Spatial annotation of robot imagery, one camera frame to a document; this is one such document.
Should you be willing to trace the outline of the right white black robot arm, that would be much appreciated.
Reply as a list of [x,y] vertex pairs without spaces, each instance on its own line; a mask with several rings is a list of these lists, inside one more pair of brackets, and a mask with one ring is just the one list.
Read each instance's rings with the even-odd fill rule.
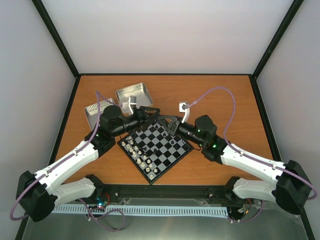
[[201,147],[201,153],[209,161],[238,168],[258,178],[231,178],[228,192],[233,197],[265,200],[290,214],[302,213],[312,188],[298,162],[274,161],[241,149],[217,135],[217,126],[208,115],[198,117],[194,124],[171,115],[160,115],[157,120],[170,135]]

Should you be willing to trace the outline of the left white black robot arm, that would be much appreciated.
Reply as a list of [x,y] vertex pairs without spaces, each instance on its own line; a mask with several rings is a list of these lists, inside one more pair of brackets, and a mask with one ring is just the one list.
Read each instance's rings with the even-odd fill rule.
[[98,113],[94,129],[71,152],[36,173],[27,170],[19,176],[14,204],[24,209],[26,217],[39,222],[55,207],[72,200],[101,200],[104,188],[91,179],[68,183],[67,194],[62,193],[62,184],[79,169],[107,153],[116,144],[117,136],[146,130],[159,114],[159,108],[141,106],[125,116],[119,106],[107,106]]

